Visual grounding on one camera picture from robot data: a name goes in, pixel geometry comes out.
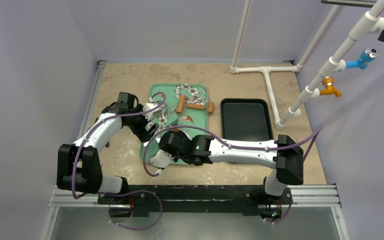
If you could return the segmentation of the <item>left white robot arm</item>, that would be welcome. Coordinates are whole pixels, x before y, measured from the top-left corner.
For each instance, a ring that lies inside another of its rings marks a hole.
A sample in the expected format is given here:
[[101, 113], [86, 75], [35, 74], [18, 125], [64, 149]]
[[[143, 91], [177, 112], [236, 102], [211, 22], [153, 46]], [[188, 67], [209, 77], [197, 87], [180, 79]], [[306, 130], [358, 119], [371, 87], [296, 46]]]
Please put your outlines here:
[[94, 125], [71, 144], [62, 144], [57, 153], [56, 185], [71, 191], [75, 199], [85, 194], [109, 194], [118, 205], [129, 199], [129, 185], [124, 177], [103, 174], [99, 154], [111, 138], [128, 127], [141, 143], [147, 143], [158, 125], [150, 124], [155, 111], [161, 110], [166, 95], [157, 92], [145, 105], [137, 96], [120, 92], [117, 101], [105, 107]]

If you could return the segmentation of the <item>wooden rolling pin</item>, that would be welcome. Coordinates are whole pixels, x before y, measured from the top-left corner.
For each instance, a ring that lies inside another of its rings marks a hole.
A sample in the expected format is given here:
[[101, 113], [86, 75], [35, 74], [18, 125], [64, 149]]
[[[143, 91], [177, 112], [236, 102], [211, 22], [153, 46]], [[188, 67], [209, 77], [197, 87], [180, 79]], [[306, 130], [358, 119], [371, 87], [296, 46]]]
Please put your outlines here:
[[177, 115], [181, 115], [184, 112], [184, 109], [193, 109], [204, 111], [207, 115], [212, 115], [214, 112], [215, 104], [214, 102], [206, 103], [205, 105], [201, 104], [193, 104], [187, 103], [186, 96], [184, 94], [180, 94], [178, 98], [178, 104], [175, 109], [175, 113]]

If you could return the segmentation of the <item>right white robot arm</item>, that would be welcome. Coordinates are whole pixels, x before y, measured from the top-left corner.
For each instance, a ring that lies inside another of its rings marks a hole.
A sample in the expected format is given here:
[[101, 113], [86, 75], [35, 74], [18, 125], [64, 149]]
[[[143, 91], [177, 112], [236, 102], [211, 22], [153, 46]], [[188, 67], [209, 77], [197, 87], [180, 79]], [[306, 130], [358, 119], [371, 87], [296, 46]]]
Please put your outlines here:
[[184, 131], [169, 130], [158, 142], [158, 152], [150, 163], [161, 173], [178, 160], [194, 166], [239, 163], [270, 168], [260, 196], [268, 204], [280, 198], [287, 186], [304, 183], [304, 151], [288, 135], [276, 140], [232, 141], [212, 135], [190, 137]]

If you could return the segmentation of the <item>green floral tray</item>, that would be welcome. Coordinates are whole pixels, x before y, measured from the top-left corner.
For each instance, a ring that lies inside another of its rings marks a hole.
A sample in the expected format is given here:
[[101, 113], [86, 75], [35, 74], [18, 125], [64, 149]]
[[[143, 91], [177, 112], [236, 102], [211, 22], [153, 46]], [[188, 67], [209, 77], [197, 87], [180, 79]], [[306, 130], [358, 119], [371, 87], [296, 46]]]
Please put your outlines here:
[[171, 126], [196, 126], [208, 128], [209, 114], [206, 109], [188, 108], [187, 104], [200, 105], [206, 108], [209, 105], [210, 97], [208, 89], [201, 84], [188, 83], [157, 83], [150, 90], [148, 97], [155, 96], [154, 102], [159, 104], [163, 100], [161, 93], [166, 96], [161, 110], [154, 113], [151, 122], [147, 124], [149, 129], [157, 125], [157, 130]]

